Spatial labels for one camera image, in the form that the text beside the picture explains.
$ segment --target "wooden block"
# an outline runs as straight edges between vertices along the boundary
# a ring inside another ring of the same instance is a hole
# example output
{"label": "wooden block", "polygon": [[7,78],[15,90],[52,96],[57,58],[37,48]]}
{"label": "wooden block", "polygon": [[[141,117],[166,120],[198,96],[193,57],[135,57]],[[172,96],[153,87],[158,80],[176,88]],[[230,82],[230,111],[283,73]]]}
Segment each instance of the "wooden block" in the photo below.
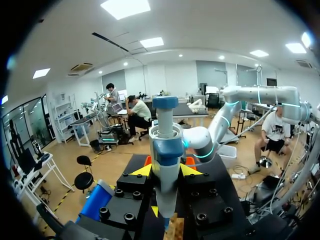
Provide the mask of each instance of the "wooden block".
{"label": "wooden block", "polygon": [[170,218],[169,227],[164,233],[163,240],[182,240],[184,234],[184,222],[183,218],[177,218],[178,214],[175,213]]}

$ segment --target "blue cap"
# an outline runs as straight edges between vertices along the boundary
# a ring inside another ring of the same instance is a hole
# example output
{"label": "blue cap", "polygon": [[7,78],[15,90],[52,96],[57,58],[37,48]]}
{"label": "blue cap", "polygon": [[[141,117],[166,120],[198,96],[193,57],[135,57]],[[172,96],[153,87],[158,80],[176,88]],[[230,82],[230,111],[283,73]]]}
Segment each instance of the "blue cap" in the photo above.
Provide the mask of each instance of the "blue cap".
{"label": "blue cap", "polygon": [[178,104],[176,96],[157,96],[152,100],[152,106],[156,109],[174,109]]}
{"label": "blue cap", "polygon": [[168,140],[155,140],[153,147],[158,155],[157,161],[162,166],[175,165],[184,152],[181,138]]}

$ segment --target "air conditioning vent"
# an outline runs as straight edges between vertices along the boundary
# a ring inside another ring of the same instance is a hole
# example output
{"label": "air conditioning vent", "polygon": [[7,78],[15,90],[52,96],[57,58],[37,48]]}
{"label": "air conditioning vent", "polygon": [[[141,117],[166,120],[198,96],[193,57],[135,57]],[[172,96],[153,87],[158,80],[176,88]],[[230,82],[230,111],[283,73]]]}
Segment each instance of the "air conditioning vent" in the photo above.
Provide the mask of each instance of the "air conditioning vent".
{"label": "air conditioning vent", "polygon": [[307,68],[307,69],[313,69],[311,63],[309,63],[309,62],[307,62],[305,60],[298,59],[298,60],[295,60],[295,62],[297,64],[299,64],[300,67]]}
{"label": "air conditioning vent", "polygon": [[82,64],[75,65],[67,74],[67,77],[79,77],[88,72],[91,72],[95,68],[91,63],[84,62]]}
{"label": "air conditioning vent", "polygon": [[68,73],[67,76],[68,76],[68,77],[79,77],[80,74],[79,74],[79,73]]}
{"label": "air conditioning vent", "polygon": [[73,68],[71,68],[71,72],[79,72],[79,71],[83,71],[83,70],[88,70],[89,68],[92,68],[92,64],[91,63],[82,63],[82,64],[78,64],[76,66],[74,66]]}

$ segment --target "man in black shorts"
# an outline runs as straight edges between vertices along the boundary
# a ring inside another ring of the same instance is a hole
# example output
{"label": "man in black shorts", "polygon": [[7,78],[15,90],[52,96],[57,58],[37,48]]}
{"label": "man in black shorts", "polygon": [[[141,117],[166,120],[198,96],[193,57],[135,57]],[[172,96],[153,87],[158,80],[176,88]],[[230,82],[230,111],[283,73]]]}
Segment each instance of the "man in black shorts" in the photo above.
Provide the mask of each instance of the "man in black shorts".
{"label": "man in black shorts", "polygon": [[264,120],[261,129],[261,138],[254,145],[255,166],[248,173],[254,174],[260,171],[261,151],[274,151],[277,154],[284,153],[285,159],[282,166],[286,168],[291,156],[290,144],[290,124],[282,119],[282,107],[278,106],[276,111],[271,112]]}

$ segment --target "orange object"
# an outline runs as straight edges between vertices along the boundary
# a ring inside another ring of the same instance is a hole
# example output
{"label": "orange object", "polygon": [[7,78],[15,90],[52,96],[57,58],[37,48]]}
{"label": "orange object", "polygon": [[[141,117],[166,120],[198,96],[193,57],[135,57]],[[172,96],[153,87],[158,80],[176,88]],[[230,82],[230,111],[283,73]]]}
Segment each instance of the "orange object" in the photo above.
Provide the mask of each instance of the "orange object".
{"label": "orange object", "polygon": [[152,163],[151,156],[147,156],[143,166],[145,167],[145,166],[147,166],[147,165],[149,165],[151,163]]}
{"label": "orange object", "polygon": [[[144,161],[144,167],[151,164],[152,163],[152,159],[151,156],[147,156],[145,161]],[[186,162],[185,165],[195,165],[196,161],[194,160],[194,158],[192,156],[187,156],[186,157]],[[190,166],[190,168],[192,168],[193,170],[197,170],[196,166]]]}
{"label": "orange object", "polygon": [[[185,165],[195,165],[195,164],[196,164],[196,161],[194,160],[194,158],[192,156],[186,157]],[[197,170],[196,166],[190,166],[189,168],[192,168],[193,170]]]}

